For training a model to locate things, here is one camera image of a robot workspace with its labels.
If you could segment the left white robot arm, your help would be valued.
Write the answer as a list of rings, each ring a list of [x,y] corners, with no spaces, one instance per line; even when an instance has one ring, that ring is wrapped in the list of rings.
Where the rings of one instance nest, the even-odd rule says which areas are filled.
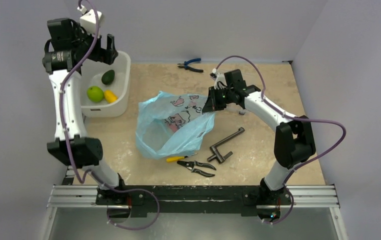
[[[59,162],[72,167],[83,183],[92,176],[101,191],[116,205],[123,204],[128,191],[121,176],[103,158],[102,143],[89,137],[82,119],[80,83],[85,60],[112,65],[118,56],[114,36],[107,36],[107,48],[101,47],[100,18],[90,26],[70,18],[47,22],[50,34],[44,45],[42,65],[48,74],[54,96],[56,125],[54,139],[46,144],[47,151]]]

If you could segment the dark green fake avocado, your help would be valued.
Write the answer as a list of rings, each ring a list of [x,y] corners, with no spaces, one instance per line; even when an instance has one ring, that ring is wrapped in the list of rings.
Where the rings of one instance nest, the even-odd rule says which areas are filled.
[[[110,69],[101,76],[101,82],[105,86],[109,86],[114,82],[115,78],[116,78],[116,71],[113,69]]]

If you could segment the white plastic basin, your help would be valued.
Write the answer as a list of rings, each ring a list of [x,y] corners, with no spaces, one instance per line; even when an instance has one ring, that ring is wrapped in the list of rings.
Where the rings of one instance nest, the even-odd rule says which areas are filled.
[[[127,107],[130,93],[131,58],[124,52],[119,51],[113,64],[107,65],[87,59],[82,66],[81,78],[81,111],[88,118],[111,118],[122,115]],[[112,83],[103,83],[103,75],[114,72]],[[88,98],[87,91],[91,87],[102,90],[102,100],[93,102]]]

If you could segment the yellow fake fruit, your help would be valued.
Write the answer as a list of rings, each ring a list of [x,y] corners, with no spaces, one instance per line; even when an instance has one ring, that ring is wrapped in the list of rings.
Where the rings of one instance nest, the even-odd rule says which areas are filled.
[[[117,101],[118,97],[115,93],[113,93],[111,90],[105,90],[104,91],[104,99],[108,104],[114,103]]]

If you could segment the light blue plastic bag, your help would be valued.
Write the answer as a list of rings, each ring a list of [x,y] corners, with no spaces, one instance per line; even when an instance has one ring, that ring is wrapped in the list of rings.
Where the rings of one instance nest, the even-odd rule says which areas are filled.
[[[148,159],[185,156],[198,151],[215,125],[214,113],[203,113],[207,96],[160,91],[138,104],[135,145]]]

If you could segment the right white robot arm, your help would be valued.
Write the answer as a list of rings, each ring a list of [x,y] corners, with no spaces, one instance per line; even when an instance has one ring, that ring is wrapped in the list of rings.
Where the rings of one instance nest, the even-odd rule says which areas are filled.
[[[259,87],[247,85],[239,69],[225,73],[213,69],[210,76],[214,85],[208,89],[203,113],[222,111],[229,104],[236,104],[260,118],[275,133],[275,163],[261,180],[259,190],[260,199],[270,204],[284,190],[295,167],[316,153],[311,123],[305,115],[286,117],[283,109],[263,96]]]

